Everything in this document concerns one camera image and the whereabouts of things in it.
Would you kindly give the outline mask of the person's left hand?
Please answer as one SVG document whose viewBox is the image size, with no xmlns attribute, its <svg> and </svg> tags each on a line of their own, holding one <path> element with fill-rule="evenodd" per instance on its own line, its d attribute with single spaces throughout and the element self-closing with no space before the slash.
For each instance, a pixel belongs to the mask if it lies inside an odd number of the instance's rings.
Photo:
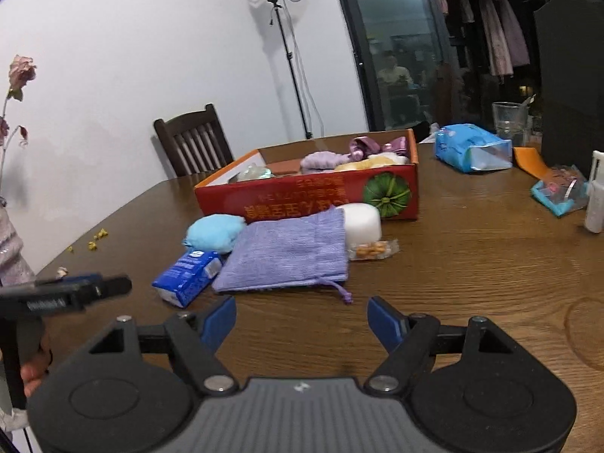
<svg viewBox="0 0 604 453">
<path fill-rule="evenodd" d="M 49 366 L 53 361 L 50 336 L 44 332 L 40 338 L 37 351 L 29 361 L 20 368 L 20 377 L 23 381 L 23 392 L 27 398 L 33 395 L 33 392 L 40 387 L 43 379 L 47 375 Z"/>
</svg>

